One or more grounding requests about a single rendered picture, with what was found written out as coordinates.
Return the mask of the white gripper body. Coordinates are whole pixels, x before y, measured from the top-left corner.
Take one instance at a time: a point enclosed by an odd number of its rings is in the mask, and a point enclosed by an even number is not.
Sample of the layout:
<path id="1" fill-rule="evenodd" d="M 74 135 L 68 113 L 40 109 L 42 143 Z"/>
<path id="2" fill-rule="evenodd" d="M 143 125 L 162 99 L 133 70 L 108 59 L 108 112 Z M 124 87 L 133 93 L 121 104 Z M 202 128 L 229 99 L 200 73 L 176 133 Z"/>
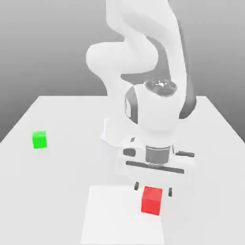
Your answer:
<path id="1" fill-rule="evenodd" d="M 194 179 L 195 168 L 195 159 L 187 156 L 175 156 L 162 167 L 137 162 L 132 157 L 119 156 L 116 160 L 118 175 L 143 183 L 190 183 Z"/>

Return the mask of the small red cube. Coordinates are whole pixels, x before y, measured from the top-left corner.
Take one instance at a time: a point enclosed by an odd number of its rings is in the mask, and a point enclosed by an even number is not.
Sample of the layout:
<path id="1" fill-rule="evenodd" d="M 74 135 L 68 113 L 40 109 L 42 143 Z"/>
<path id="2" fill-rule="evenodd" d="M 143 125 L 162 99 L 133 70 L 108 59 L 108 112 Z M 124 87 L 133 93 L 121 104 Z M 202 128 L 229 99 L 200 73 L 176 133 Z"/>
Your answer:
<path id="1" fill-rule="evenodd" d="M 141 200 L 141 212 L 159 216 L 162 194 L 163 190 L 160 188 L 145 186 Z"/>

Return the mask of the small green cube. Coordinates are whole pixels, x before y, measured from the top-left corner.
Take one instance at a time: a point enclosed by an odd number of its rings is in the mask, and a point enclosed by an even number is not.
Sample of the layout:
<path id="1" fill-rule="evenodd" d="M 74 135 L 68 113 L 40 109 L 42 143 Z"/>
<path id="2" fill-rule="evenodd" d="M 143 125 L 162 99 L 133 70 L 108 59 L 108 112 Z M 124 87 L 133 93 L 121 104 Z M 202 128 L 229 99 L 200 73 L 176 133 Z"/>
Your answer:
<path id="1" fill-rule="evenodd" d="M 32 135 L 34 149 L 47 148 L 46 131 L 36 131 Z"/>

